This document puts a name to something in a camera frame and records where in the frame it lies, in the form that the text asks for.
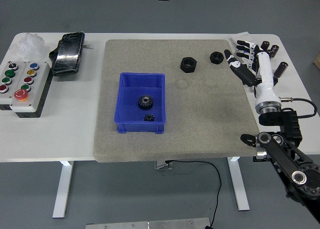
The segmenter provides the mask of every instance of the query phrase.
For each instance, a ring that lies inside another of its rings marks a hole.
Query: black cylinder
[[[274,58],[275,56],[274,56],[274,51],[273,50],[266,50],[266,53],[268,53],[268,55],[269,55],[269,58]]]
[[[273,51],[273,56],[272,58],[274,58],[277,54],[277,52],[279,51],[279,46],[277,45],[272,45],[271,48],[270,48],[271,51]]]
[[[270,46],[270,42],[268,42],[267,40],[264,40],[260,47],[262,50],[266,51],[266,50],[268,50],[269,46]]]
[[[285,70],[287,69],[287,67],[288,67],[288,63],[286,63],[284,61],[281,62],[273,74],[274,77],[280,78],[282,76],[282,74],[285,72]]]

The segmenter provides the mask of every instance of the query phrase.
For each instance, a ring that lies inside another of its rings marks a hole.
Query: gray floor
[[[320,53],[319,12],[320,0],[0,0],[0,59],[22,32],[275,34],[320,105],[320,71],[312,63]],[[320,156],[312,158],[320,164]],[[251,209],[239,212],[227,159],[207,160],[223,183],[215,229],[319,227],[285,197],[269,163],[239,160]],[[60,172],[59,162],[0,163],[0,228],[213,216],[218,177],[208,165],[176,163],[172,171],[157,171],[153,162],[76,162],[66,216],[52,219]]]

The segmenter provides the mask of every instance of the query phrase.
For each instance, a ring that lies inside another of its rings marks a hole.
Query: control box
[[[13,92],[10,108],[20,118],[39,118],[52,78],[47,62],[28,62]]]
[[[0,110],[11,110],[10,104],[26,65],[26,61],[9,61],[0,73]]]

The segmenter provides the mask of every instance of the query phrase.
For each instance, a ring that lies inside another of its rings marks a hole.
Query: push button
[[[6,93],[9,90],[9,87],[6,85],[0,85],[0,93]]]
[[[12,80],[10,77],[5,77],[2,79],[2,84],[10,85],[11,83],[12,83]]]
[[[26,89],[19,89],[15,91],[14,98],[19,101],[25,101],[28,99],[28,92]]]
[[[16,75],[14,70],[6,70],[4,74],[8,78],[13,78]]]
[[[27,84],[24,84],[24,85],[21,86],[21,89],[25,89],[27,92],[30,92],[31,87],[29,85],[27,85]]]
[[[25,84],[31,85],[32,83],[34,83],[34,79],[31,76],[27,76],[25,79],[23,79],[23,82]]]
[[[32,70],[38,70],[39,69],[39,64],[38,63],[32,63],[31,65],[30,65],[30,69],[32,69]]]
[[[28,70],[26,72],[26,74],[29,76],[29,77],[35,77],[37,75],[36,71],[35,70]]]

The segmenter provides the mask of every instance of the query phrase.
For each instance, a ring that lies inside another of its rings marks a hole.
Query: hex nut
[[[193,73],[196,69],[197,61],[192,57],[184,57],[181,61],[180,69],[185,73]]]
[[[213,64],[217,64],[217,65],[222,63],[224,61],[224,58],[225,58],[224,55],[219,51],[215,51],[215,52],[211,53],[211,55],[210,55],[210,61]]]

